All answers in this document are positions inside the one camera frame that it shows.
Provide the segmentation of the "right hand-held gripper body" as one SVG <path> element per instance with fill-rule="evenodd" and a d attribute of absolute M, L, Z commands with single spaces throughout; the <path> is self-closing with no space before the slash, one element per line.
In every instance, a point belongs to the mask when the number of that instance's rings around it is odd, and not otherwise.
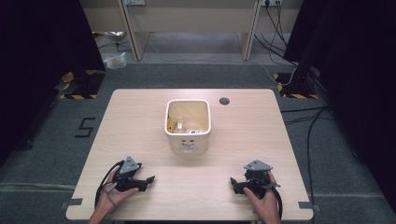
<path fill-rule="evenodd" d="M 246 169 L 246 188 L 262 199 L 271 183 L 269 172 L 273 169 L 273 166 L 263 161 L 255 160 L 245 165 L 244 168 Z"/>

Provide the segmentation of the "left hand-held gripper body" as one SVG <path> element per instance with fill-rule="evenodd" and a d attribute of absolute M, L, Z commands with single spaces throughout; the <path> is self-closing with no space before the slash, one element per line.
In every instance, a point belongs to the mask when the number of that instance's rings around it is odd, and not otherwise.
<path fill-rule="evenodd" d="M 141 168 L 141 163 L 137 163 L 131 156 L 128 156 L 121 162 L 120 168 L 114 174 L 112 182 L 115 189 L 124 192 L 129 189 L 135 189 L 134 183 L 143 182 L 142 180 L 134 180 L 134 175 Z"/>

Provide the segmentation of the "white square bin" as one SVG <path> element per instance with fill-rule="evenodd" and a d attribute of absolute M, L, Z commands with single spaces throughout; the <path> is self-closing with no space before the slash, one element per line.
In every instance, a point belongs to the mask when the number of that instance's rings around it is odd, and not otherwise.
<path fill-rule="evenodd" d="M 186 133 L 169 133 L 166 123 L 169 118 L 182 117 Z M 175 154 L 203 154 L 208 150 L 211 133 L 211 110 L 204 99 L 173 99 L 165 109 L 164 132 Z M 202 130 L 201 134 L 189 134 L 189 130 Z"/>

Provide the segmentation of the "clear plastic cup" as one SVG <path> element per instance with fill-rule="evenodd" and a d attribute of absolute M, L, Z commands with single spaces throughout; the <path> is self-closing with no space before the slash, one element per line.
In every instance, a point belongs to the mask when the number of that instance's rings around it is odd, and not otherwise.
<path fill-rule="evenodd" d="M 186 133 L 186 132 L 187 132 L 187 126 L 185 125 L 183 118 L 176 117 L 174 124 L 174 133 Z"/>

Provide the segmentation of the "person's right hand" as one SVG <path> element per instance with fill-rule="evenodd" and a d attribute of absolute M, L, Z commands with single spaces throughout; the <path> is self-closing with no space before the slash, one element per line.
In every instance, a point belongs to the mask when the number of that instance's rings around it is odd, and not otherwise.
<path fill-rule="evenodd" d="M 277 198 L 272 190 L 267 190 L 265 196 L 259 199 L 250 189 L 244 188 L 245 194 L 253 204 L 253 213 L 260 216 L 278 215 Z"/>

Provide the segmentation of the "person's left hand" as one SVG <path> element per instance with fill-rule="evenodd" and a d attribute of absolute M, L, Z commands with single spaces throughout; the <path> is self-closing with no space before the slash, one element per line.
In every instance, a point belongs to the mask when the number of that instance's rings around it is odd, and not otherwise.
<path fill-rule="evenodd" d="M 100 196 L 97 205 L 95 206 L 94 212 L 99 213 L 107 213 L 108 215 L 114 213 L 116 208 L 128 197 L 132 196 L 133 194 L 137 193 L 139 190 L 138 188 L 129 189 L 124 192 L 117 191 L 115 188 L 112 188 L 113 176 L 117 172 L 114 169 L 105 184 L 102 186 L 100 191 Z"/>

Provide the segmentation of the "grey tape strip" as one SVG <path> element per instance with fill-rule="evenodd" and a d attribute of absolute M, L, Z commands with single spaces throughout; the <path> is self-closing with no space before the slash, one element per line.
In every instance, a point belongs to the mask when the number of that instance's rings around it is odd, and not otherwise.
<path fill-rule="evenodd" d="M 314 212 L 321 211 L 321 208 L 318 204 L 313 204 L 311 202 L 298 202 L 298 206 L 300 209 L 311 209 Z"/>
<path fill-rule="evenodd" d="M 61 208 L 63 210 L 66 210 L 69 206 L 74 206 L 74 205 L 82 205 L 82 198 L 77 198 L 77 199 L 70 199 L 67 202 L 63 202 L 61 204 Z"/>

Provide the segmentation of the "black stand base striped tape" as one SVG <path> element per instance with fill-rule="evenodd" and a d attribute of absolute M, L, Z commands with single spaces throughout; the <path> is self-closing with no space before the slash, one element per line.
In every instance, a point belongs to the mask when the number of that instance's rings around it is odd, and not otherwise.
<path fill-rule="evenodd" d="M 96 70 L 85 70 L 82 77 L 75 78 L 72 72 L 63 75 L 64 88 L 61 99 L 90 100 L 95 99 L 104 80 L 105 73 Z"/>
<path fill-rule="evenodd" d="M 312 84 L 306 78 L 295 77 L 293 73 L 274 74 L 279 94 L 283 98 L 317 99 Z"/>

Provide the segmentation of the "clear plastic bag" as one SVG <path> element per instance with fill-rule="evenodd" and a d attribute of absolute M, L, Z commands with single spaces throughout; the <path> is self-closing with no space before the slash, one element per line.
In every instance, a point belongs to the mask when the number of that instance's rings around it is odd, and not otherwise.
<path fill-rule="evenodd" d="M 123 68 L 127 64 L 125 55 L 126 53 L 122 52 L 121 54 L 115 55 L 113 57 L 106 57 L 104 59 L 104 64 L 108 69 Z"/>

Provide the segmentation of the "black curtain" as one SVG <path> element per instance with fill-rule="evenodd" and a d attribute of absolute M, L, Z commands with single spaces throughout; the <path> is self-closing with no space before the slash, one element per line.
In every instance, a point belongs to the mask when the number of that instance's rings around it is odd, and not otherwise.
<path fill-rule="evenodd" d="M 63 75 L 104 69 L 80 0 L 0 0 L 0 167 Z"/>
<path fill-rule="evenodd" d="M 396 0 L 303 0 L 284 58 L 320 73 L 396 214 Z"/>

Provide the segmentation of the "silver foil sheet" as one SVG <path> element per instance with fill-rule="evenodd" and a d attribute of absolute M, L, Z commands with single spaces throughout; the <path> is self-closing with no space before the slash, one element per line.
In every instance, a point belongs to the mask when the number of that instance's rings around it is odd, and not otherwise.
<path fill-rule="evenodd" d="M 93 32 L 92 35 L 93 35 L 94 38 L 99 37 L 99 36 L 104 36 L 104 37 L 106 37 L 106 38 L 108 38 L 110 40 L 113 40 L 113 41 L 121 41 L 126 36 L 126 33 L 125 32 L 120 32 L 120 31 L 117 31 L 117 32 L 114 32 L 114 31 L 111 31 L 111 32 Z"/>

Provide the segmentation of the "light wooden desk frame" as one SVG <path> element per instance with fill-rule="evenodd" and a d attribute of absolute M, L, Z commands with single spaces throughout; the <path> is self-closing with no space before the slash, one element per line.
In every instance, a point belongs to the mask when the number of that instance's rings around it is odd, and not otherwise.
<path fill-rule="evenodd" d="M 263 7 L 261 0 L 79 0 L 94 32 L 123 31 L 132 55 L 142 59 L 151 33 L 234 33 L 242 59 L 248 60 L 253 36 L 292 31 L 304 0 Z"/>

